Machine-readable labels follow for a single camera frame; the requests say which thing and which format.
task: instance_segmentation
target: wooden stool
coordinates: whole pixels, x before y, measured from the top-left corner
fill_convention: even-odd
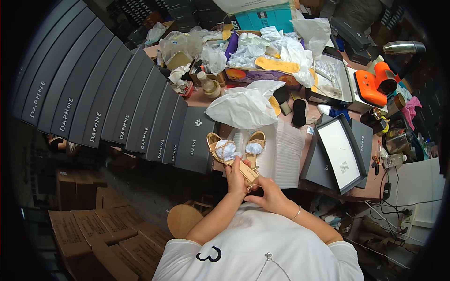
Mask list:
[[[200,210],[194,208],[194,205],[199,206]],[[194,225],[211,212],[212,209],[212,205],[193,200],[174,206],[167,215],[167,226],[170,233],[175,238],[185,238]]]

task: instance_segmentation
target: pink cloth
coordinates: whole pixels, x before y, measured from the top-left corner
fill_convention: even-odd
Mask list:
[[[408,124],[412,130],[414,130],[413,118],[416,116],[415,107],[422,107],[417,97],[413,97],[406,103],[405,107],[401,109],[401,113],[405,116],[406,121],[408,121]]]

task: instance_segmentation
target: orange machine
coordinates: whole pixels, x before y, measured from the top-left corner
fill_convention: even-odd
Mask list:
[[[361,99],[376,107],[383,107],[387,103],[387,95],[397,88],[394,73],[385,62],[375,65],[375,74],[364,70],[355,72],[355,82]]]

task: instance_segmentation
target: workbench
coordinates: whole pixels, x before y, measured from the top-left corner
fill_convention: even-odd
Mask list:
[[[350,61],[345,53],[342,53],[342,56],[344,57],[345,61],[347,61],[347,62]],[[363,66],[363,65],[360,65],[360,64],[357,64],[354,62],[349,62],[349,64],[352,68],[354,68],[356,70],[367,70],[367,68],[368,68],[368,66]],[[298,91],[298,93],[301,98],[305,98],[305,88],[302,87],[301,90]],[[189,106],[206,107],[211,103],[211,99],[209,99],[206,95],[203,94],[203,90],[201,88],[198,91],[194,91],[192,93],[191,97],[189,99],[186,99],[186,101]],[[291,108],[293,106],[293,102],[294,101],[291,96],[290,100],[288,102],[289,106]],[[320,113],[317,110],[317,103],[308,102],[308,104],[309,104],[308,117],[315,116],[315,117],[319,118]],[[350,115],[350,118],[359,121],[361,113],[349,111],[349,115]],[[278,115],[278,117],[280,119],[282,119],[283,121],[285,121],[288,124],[292,123],[292,116],[293,116],[293,112],[289,113],[287,116],[284,116],[283,114]],[[307,127],[308,127],[308,125],[305,125],[300,128],[300,130],[303,131],[306,136],[305,147],[303,148],[303,151],[301,152],[300,169],[303,168],[303,165],[304,165],[305,159],[306,159],[306,155],[308,154],[308,150],[309,150],[311,140],[312,140],[312,135],[306,132]],[[226,124],[221,124],[219,127],[219,136],[224,139],[227,138],[232,129],[233,129],[232,127],[230,127]],[[382,137],[373,135],[372,155],[376,155],[376,151],[378,148],[377,147],[378,140],[381,141],[381,139],[382,139]],[[224,167],[221,163],[218,163],[216,161],[214,162],[214,170],[223,171],[223,169],[224,169]],[[375,169],[371,167],[368,172],[368,176],[367,176],[368,178],[367,178],[367,183],[366,183],[365,189],[355,187],[343,195],[339,195],[337,191],[333,191],[329,188],[326,188],[326,187],[320,186],[316,183],[312,183],[312,182],[309,182],[307,180],[302,180],[302,179],[299,180],[298,189],[317,192],[317,193],[323,193],[323,194],[326,194],[327,196],[342,199],[345,201],[352,201],[352,202],[366,201],[366,200],[378,201],[383,196],[384,183],[386,181],[386,177],[383,179],[383,175],[384,175],[384,170],[382,167],[380,167],[378,175],[375,175]]]

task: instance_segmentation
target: teal box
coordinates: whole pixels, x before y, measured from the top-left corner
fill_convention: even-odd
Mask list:
[[[258,31],[263,27],[275,26],[284,33],[293,32],[294,27],[289,3],[253,9],[234,15],[241,30]]]

